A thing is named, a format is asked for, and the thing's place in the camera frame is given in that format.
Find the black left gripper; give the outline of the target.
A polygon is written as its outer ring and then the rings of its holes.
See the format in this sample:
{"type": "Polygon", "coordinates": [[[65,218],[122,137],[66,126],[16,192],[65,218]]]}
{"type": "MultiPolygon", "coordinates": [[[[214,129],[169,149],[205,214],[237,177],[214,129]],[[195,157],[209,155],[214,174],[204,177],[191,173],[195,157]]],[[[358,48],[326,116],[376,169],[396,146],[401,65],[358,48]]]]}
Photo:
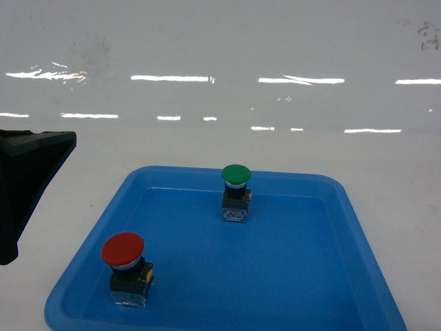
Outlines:
{"type": "Polygon", "coordinates": [[[1,265],[18,257],[20,236],[75,147],[75,132],[1,131],[1,265]]]}

